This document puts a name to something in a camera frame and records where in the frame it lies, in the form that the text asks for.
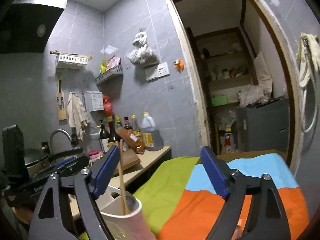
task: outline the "screw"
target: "screw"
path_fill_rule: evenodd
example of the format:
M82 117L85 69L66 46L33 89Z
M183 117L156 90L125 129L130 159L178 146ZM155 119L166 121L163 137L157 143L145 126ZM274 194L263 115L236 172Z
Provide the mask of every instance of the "screw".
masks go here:
M271 177L270 177L270 175L269 174L263 174L263 179L265 179L265 180L271 180Z
M80 172L82 175L87 175L90 172L90 170L88 168L84 168Z
M57 174L51 174L50 175L50 179L56 179L58 176L57 176Z
M235 170L231 173L233 176L238 176L240 174L240 171Z

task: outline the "blue gripper pad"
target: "blue gripper pad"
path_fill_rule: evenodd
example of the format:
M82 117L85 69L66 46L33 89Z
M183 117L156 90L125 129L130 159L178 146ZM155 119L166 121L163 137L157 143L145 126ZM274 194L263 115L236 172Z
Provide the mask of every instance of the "blue gripper pad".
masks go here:
M107 160L104 162L104 165L100 168L96 179L95 179L95 188L93 190L93 195L98 198L100 195L104 194L108 184L112 178L112 175L120 161L120 149L119 147L111 147L107 154L111 151L110 155L108 156Z
M226 200L229 196L229 192L226 187L226 178L221 172L218 163L214 160L214 158L217 159L217 157L212 155L214 155L214 153L208 146L202 147L200 158L205 172L207 173L216 193Z
M71 162L71 161L73 161L73 160L75 160L75 159L76 159L76 157L72 156L72 157L70 157L70 158L68 158L68 159L66 159L66 160L64 160L64 161L62 161L62 162L59 162L59 163L55 164L53 167L54 167L54 168L61 167L62 165L66 164L66 163L68 163L68 162Z

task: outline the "brown package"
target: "brown package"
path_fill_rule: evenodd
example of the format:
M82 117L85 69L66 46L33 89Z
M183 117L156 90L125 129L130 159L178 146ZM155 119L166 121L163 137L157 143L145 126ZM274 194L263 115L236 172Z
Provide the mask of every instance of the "brown package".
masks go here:
M119 127L117 133L137 154L144 154L144 144L133 134L133 130Z

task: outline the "plastic jug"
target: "plastic jug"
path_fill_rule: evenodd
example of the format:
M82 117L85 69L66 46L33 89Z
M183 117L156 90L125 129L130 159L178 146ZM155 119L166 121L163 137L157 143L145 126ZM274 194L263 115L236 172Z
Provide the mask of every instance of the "plastic jug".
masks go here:
M144 112L143 115L141 133L145 149L154 152L161 150L163 148L163 141L159 129L156 128L156 124L148 112Z

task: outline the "beige countertop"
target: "beige countertop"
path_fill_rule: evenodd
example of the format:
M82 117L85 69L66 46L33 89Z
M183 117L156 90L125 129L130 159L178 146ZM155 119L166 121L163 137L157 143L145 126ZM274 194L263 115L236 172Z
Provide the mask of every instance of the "beige countertop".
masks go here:
M143 172L149 169L157 160L159 160L162 156L164 156L169 150L170 146L164 146L161 150L156 152L151 152L146 150L144 154L139 155L141 162L133 167L124 171L123 179L124 185L128 186L131 182L133 182L137 177L139 177ZM119 176L113 177L109 185L113 187L120 187ZM79 218L79 209L77 205L77 201L73 198L70 198L70 207L71 213L74 219Z

